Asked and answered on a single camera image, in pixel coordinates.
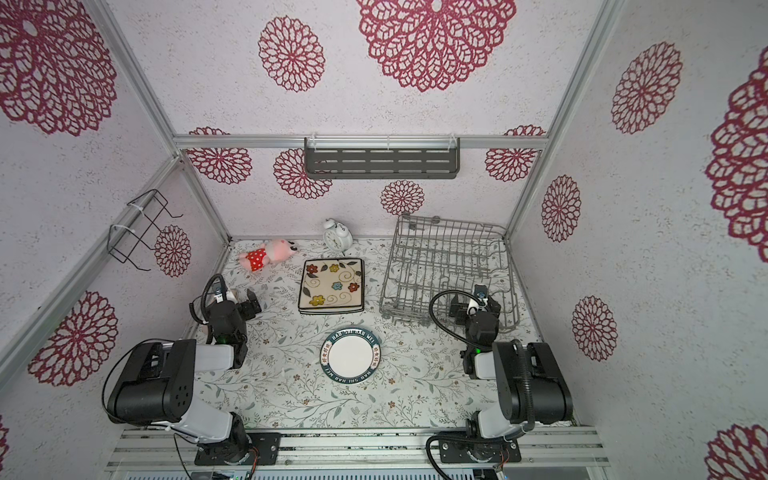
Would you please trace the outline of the white round plate four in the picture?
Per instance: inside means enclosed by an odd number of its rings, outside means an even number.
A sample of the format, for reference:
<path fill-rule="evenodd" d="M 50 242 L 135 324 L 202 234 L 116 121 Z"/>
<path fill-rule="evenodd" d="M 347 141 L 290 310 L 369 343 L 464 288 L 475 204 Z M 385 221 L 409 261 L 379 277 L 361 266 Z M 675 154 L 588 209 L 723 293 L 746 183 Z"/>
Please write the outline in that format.
<path fill-rule="evenodd" d="M 378 369 L 382 358 L 379 338 L 361 327 L 339 329 L 326 337 L 320 350 L 325 375 L 339 384 L 357 384 Z"/>

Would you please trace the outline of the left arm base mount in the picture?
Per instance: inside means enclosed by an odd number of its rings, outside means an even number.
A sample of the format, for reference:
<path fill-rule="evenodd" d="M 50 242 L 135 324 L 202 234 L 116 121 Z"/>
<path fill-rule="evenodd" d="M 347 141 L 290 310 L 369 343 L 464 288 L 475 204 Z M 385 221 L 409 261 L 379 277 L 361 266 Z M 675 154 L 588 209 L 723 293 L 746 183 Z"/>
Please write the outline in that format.
<path fill-rule="evenodd" d="M 217 443 L 199 444 L 194 465 L 272 466 L 276 464 L 281 439 L 280 433 L 247 433 Z"/>

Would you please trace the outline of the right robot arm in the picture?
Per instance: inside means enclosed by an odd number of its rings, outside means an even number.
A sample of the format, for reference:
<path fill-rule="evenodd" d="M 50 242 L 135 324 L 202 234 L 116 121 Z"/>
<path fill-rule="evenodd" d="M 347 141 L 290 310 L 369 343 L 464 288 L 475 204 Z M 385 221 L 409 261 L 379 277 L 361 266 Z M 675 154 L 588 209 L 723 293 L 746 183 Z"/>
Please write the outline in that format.
<path fill-rule="evenodd" d="M 518 438 L 536 425 L 568 421 L 573 399 L 547 343 L 501 341 L 500 307 L 485 294 L 448 290 L 448 316 L 464 328 L 451 335 L 465 345 L 462 368 L 474 380 L 492 380 L 496 402 L 466 422 L 471 439 Z"/>

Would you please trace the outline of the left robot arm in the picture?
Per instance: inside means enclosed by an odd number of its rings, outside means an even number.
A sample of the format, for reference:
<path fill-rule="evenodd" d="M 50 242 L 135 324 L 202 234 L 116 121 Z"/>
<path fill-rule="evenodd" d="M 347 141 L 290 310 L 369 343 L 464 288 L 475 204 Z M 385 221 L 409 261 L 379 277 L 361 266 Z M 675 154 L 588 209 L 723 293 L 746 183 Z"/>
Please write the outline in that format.
<path fill-rule="evenodd" d="M 219 410 L 193 393 L 195 374 L 240 368 L 248 353 L 245 322 L 261 312 L 253 290 L 238 302 L 234 294 L 204 309 L 210 341 L 147 340 L 137 344 L 104 409 L 116 424 L 162 427 L 195 442 L 216 461 L 236 463 L 251 450 L 242 418 Z"/>

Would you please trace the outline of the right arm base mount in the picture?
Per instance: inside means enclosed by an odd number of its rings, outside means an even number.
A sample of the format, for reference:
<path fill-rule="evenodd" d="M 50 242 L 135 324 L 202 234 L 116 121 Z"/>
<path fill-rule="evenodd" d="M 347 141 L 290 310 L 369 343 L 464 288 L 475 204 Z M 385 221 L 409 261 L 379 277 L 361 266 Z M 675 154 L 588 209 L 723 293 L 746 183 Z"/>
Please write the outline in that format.
<path fill-rule="evenodd" d="M 518 463 L 522 456 L 516 440 L 491 441 L 469 438 L 457 432 L 437 434 L 440 461 L 446 464 Z"/>

